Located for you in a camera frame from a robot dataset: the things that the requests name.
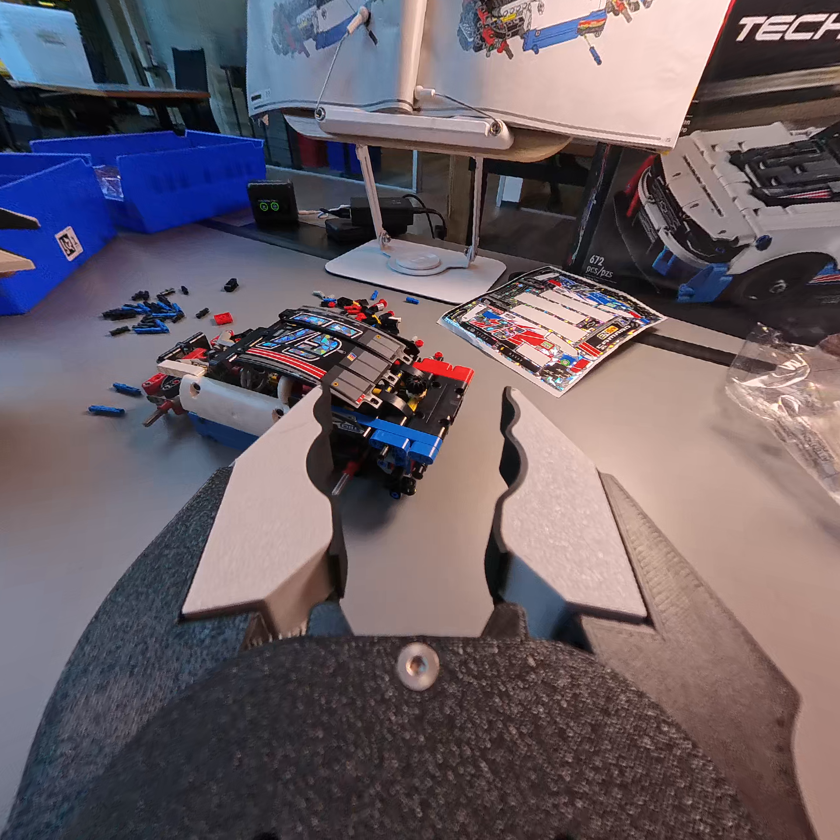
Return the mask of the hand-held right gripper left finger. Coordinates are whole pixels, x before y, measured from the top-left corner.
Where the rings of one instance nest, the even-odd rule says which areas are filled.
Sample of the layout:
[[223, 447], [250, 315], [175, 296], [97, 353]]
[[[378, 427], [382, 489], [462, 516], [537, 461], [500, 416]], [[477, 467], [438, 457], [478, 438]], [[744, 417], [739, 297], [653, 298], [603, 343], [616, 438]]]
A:
[[186, 594], [187, 620], [260, 614], [274, 637], [342, 597], [347, 552], [333, 496], [331, 396], [313, 388], [232, 467]]

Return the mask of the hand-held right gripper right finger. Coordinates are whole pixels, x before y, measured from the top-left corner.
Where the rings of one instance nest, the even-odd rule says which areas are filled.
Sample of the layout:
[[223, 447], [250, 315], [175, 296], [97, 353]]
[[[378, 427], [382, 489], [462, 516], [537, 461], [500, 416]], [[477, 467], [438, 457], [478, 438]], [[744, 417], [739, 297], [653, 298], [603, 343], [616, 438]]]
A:
[[501, 397], [497, 500], [487, 544], [493, 602], [557, 639], [579, 618], [643, 625], [648, 610], [595, 462], [520, 390]]

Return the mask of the lego car model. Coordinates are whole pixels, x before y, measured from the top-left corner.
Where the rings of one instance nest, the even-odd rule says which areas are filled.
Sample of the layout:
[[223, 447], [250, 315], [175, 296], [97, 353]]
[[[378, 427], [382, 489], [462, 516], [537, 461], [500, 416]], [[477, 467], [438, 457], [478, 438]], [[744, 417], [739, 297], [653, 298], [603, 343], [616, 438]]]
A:
[[393, 499], [415, 495], [475, 375], [441, 353], [424, 357], [419, 338], [333, 316], [319, 305], [288, 308], [267, 327], [224, 326], [206, 337], [212, 344], [206, 374], [189, 376], [182, 388], [195, 429], [243, 450], [321, 385], [331, 396], [334, 495], [364, 475], [381, 476]]

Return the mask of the pile of small lego pieces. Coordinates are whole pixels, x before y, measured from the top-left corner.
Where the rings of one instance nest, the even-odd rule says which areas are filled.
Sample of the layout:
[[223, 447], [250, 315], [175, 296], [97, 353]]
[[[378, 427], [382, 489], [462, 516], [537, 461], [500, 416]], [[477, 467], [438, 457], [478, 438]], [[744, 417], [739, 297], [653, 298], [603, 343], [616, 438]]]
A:
[[320, 290], [314, 290], [311, 294], [319, 300], [320, 308], [333, 316], [341, 316], [392, 334], [400, 332], [403, 319], [395, 314], [385, 299], [379, 298], [376, 293], [372, 300], [337, 297]]

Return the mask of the dark lego set box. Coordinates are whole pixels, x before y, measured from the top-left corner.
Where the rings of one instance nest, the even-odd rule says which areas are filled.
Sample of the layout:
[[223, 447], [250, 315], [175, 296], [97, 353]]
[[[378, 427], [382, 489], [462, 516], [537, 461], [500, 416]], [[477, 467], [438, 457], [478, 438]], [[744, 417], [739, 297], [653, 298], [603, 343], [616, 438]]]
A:
[[674, 149], [596, 147], [565, 268], [737, 337], [838, 333], [838, 91], [838, 2], [733, 2]]

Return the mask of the lego instruction booklet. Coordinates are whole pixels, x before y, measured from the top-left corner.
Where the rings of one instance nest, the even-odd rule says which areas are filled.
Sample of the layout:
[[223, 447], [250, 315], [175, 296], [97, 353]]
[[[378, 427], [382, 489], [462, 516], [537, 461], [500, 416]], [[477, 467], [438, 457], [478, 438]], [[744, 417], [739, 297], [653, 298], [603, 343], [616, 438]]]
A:
[[253, 117], [506, 152], [515, 130], [674, 146], [731, 2], [247, 2]]

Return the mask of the blue plastic bin white label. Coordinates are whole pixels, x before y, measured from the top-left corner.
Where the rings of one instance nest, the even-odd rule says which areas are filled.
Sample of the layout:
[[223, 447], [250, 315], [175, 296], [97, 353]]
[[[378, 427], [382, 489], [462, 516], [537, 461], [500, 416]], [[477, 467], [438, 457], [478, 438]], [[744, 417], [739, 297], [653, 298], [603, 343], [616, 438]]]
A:
[[30, 268], [2, 268], [1, 314], [25, 314], [117, 231], [84, 154], [1, 154], [2, 256]]

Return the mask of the pile of blue black pins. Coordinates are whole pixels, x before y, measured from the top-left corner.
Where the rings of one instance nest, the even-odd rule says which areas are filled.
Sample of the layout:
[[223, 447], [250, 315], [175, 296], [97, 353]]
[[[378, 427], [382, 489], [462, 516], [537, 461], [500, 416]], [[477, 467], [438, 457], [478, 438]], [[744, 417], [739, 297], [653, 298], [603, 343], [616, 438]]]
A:
[[[171, 335], [172, 327], [184, 322], [186, 314], [173, 299], [174, 288], [151, 295], [148, 290], [135, 292], [128, 302], [104, 309], [100, 320], [109, 324], [108, 336], [163, 337]], [[207, 373], [212, 344], [202, 332], [163, 352], [154, 364], [153, 373], [142, 383], [114, 381], [110, 391], [134, 401], [144, 400], [152, 413], [142, 423], [151, 427], [163, 417], [182, 417], [187, 409], [182, 404], [182, 388], [189, 376], [201, 380]]]

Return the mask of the white storage boxes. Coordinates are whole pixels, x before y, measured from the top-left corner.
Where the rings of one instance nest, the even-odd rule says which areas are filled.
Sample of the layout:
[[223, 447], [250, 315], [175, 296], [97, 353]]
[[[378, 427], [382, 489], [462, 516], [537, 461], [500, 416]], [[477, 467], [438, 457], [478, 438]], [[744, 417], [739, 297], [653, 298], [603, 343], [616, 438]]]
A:
[[16, 81], [95, 85], [77, 20], [67, 10], [2, 2], [1, 60]]

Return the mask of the holographic sticker sheet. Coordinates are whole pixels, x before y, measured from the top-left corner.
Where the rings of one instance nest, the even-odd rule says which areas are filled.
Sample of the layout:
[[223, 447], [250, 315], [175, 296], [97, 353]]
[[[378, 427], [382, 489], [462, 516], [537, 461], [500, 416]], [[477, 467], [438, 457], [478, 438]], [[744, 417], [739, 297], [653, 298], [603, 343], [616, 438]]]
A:
[[559, 396], [666, 320], [624, 291], [545, 266], [454, 306], [438, 324]]

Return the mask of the black office chair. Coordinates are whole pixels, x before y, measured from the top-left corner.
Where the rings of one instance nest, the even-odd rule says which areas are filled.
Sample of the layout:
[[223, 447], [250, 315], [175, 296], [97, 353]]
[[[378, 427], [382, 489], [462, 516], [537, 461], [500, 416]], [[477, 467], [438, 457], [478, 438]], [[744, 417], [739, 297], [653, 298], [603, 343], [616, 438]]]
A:
[[[175, 87], [209, 93], [207, 62], [204, 49], [172, 48]], [[179, 111], [185, 127], [206, 133], [220, 133], [212, 111], [210, 99], [191, 100]]]

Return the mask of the small black device green lights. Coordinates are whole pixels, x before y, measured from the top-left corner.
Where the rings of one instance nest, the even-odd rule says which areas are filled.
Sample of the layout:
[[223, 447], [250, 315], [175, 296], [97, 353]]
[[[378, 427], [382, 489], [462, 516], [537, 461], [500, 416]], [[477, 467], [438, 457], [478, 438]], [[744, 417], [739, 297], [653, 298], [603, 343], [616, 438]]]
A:
[[251, 181], [248, 200], [259, 230], [273, 231], [299, 225], [298, 203], [292, 181]]

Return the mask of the crumpled clear plastic bags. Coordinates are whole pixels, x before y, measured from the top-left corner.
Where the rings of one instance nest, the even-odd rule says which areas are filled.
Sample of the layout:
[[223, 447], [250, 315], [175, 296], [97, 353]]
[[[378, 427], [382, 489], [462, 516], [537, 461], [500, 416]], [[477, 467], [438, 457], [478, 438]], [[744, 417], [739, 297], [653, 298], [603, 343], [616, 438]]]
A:
[[758, 322], [728, 368], [724, 391], [839, 501], [839, 335]]

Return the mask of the white book stand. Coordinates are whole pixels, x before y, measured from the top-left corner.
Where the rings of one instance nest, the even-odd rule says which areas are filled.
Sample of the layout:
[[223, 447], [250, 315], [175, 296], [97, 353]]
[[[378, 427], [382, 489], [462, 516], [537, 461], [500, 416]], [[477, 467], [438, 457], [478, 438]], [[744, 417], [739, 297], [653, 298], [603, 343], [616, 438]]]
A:
[[[328, 273], [448, 303], [465, 302], [488, 291], [506, 269], [497, 259], [478, 256], [484, 160], [542, 161], [571, 142], [568, 134], [512, 128], [500, 118], [476, 112], [373, 112], [321, 105], [312, 115], [297, 110], [287, 112], [286, 118], [295, 131], [311, 139], [354, 144], [360, 163], [374, 238], [328, 262]], [[469, 247], [457, 250], [424, 245], [395, 238], [385, 231], [369, 152], [371, 145], [468, 156], [474, 161]]]

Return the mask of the black power adapter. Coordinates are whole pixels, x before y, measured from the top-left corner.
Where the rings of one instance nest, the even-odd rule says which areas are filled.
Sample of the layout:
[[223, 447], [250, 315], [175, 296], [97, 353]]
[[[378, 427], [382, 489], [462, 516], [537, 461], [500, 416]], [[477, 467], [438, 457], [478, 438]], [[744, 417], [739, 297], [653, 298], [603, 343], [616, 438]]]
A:
[[[384, 231], [391, 237], [407, 233], [414, 222], [414, 205], [407, 197], [381, 197], [380, 216]], [[364, 196], [350, 199], [350, 221], [353, 226], [366, 233], [375, 234], [375, 225], [369, 201]]]

